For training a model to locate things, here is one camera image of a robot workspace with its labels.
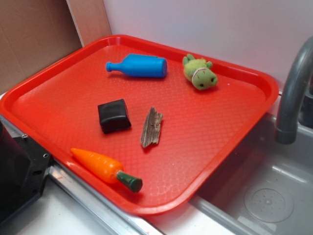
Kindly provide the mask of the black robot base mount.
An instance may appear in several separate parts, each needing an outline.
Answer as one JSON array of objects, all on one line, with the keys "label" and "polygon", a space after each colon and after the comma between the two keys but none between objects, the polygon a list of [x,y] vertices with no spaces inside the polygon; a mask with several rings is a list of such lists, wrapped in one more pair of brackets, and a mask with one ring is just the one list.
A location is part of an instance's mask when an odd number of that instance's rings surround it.
[{"label": "black robot base mount", "polygon": [[31,137],[13,137],[0,123],[0,225],[43,194],[51,154]]}]

